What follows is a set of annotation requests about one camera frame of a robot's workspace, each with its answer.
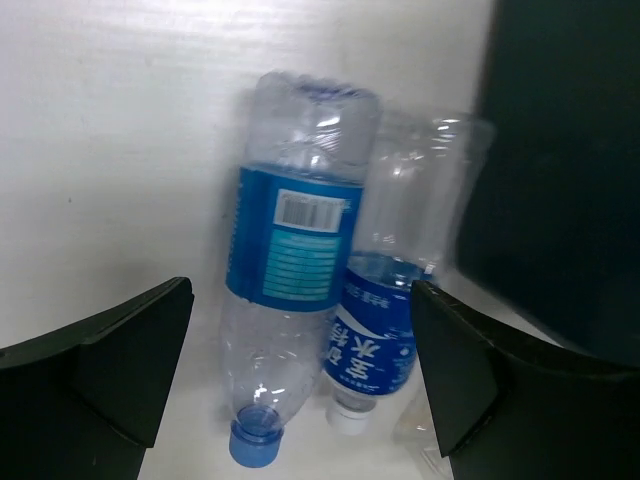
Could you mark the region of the clear bottle light blue label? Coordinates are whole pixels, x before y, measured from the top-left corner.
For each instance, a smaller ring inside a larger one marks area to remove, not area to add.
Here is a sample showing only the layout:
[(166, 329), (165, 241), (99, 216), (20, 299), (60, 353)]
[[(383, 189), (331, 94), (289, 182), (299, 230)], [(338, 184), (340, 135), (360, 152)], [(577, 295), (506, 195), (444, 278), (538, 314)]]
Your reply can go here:
[(322, 370), (382, 109), (372, 91), (288, 72), (254, 90), (226, 270), (229, 452), (277, 457)]

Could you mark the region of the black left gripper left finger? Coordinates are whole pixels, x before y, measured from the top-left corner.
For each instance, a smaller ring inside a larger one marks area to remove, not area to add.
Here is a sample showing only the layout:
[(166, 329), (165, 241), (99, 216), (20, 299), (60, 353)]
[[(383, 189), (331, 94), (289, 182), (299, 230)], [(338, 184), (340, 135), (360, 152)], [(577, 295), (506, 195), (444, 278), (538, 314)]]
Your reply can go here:
[(4, 479), (135, 479), (188, 329), (191, 281), (1, 350)]

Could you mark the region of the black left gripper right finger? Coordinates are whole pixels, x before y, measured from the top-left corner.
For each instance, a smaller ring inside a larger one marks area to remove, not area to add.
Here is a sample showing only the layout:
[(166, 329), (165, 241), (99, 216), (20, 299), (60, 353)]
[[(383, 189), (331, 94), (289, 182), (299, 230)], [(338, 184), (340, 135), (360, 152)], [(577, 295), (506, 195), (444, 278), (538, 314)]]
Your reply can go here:
[(411, 320), (440, 454), (457, 479), (635, 479), (639, 371), (493, 319), (427, 281)]

